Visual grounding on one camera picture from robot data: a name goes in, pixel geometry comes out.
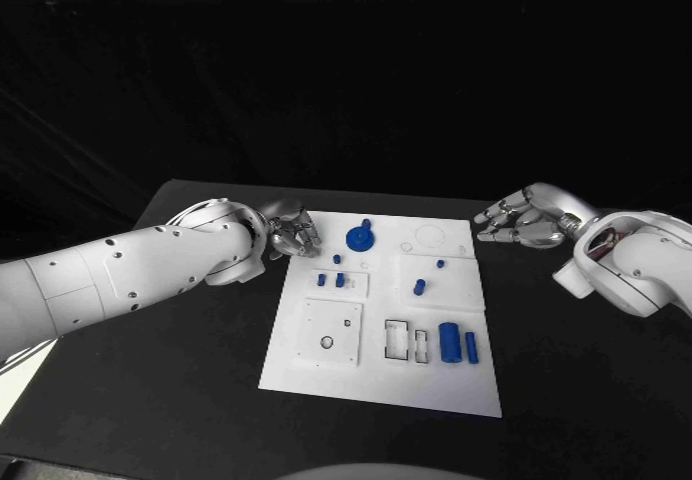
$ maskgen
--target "robotic hand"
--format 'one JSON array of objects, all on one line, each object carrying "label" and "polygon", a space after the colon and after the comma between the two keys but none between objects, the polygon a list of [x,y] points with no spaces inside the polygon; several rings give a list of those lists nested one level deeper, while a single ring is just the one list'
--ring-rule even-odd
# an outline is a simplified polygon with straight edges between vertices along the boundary
[{"label": "robotic hand", "polygon": [[[506,225],[516,219],[513,227]],[[669,303],[692,316],[692,226],[658,212],[604,216],[561,188],[536,183],[474,218],[490,221],[483,242],[552,248],[575,242],[572,259],[554,274],[577,298],[594,290],[624,312],[647,317]]]},{"label": "robotic hand", "polygon": [[320,237],[297,200],[258,210],[222,198],[166,225],[0,265],[0,364],[20,350],[182,294],[202,281],[247,282],[264,272],[267,241],[313,257]]}]

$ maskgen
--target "black curtain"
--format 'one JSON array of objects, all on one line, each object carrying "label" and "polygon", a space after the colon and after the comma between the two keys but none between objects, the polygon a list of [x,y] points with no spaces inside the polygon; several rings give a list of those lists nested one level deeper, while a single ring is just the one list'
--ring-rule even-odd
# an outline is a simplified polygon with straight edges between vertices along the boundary
[{"label": "black curtain", "polygon": [[547,181],[689,220],[686,32],[492,8],[4,3],[4,258],[131,228],[170,178],[487,200]]}]

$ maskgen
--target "white mat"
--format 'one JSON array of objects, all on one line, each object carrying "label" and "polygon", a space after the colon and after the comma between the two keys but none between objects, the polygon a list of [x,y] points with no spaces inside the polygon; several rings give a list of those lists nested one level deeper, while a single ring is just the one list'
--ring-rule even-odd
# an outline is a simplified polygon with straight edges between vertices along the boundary
[{"label": "white mat", "polygon": [[[469,222],[310,214],[323,239],[322,255],[290,261],[260,388],[500,417]],[[346,246],[346,232],[363,218],[372,222],[375,246],[358,253]],[[333,263],[335,254],[342,256],[340,265]],[[438,259],[446,260],[441,269]],[[327,275],[326,288],[316,287],[319,272]],[[333,288],[337,272],[345,273],[345,289]],[[365,298],[362,274],[368,274]],[[427,282],[421,297],[412,294],[417,278]],[[408,321],[408,361],[384,358],[387,319]],[[461,363],[440,359],[443,322],[460,328]],[[428,333],[427,365],[414,361],[415,330]],[[477,365],[467,361],[469,331],[476,334]],[[320,344],[326,336],[329,349]]]}]

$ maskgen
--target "black table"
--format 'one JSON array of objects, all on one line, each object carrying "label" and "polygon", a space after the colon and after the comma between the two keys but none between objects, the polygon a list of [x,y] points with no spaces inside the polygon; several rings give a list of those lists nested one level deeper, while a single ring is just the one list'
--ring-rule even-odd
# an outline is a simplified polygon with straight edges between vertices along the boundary
[{"label": "black table", "polygon": [[[169,182],[139,227],[228,197],[260,206],[467,219],[486,202]],[[144,479],[271,479],[349,462],[486,478],[665,478],[692,470],[692,320],[575,300],[565,245],[476,244],[503,419],[257,388],[287,259],[58,343],[0,428],[0,453]]]}]

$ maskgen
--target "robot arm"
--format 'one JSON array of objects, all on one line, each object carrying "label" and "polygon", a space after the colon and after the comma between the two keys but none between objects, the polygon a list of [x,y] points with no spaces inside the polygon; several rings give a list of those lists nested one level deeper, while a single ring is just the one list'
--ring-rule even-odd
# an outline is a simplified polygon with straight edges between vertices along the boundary
[{"label": "robot arm", "polygon": [[247,282],[264,272],[267,241],[278,256],[317,254],[320,238],[300,202],[255,211],[219,199],[193,205],[166,225],[0,265],[0,360],[202,280]]},{"label": "robot arm", "polygon": [[[516,226],[503,226],[516,219]],[[536,183],[482,214],[480,241],[552,248],[574,240],[574,256],[554,274],[577,298],[594,290],[624,312],[647,317],[669,303],[692,316],[692,226],[656,212],[601,213],[554,185]]]}]

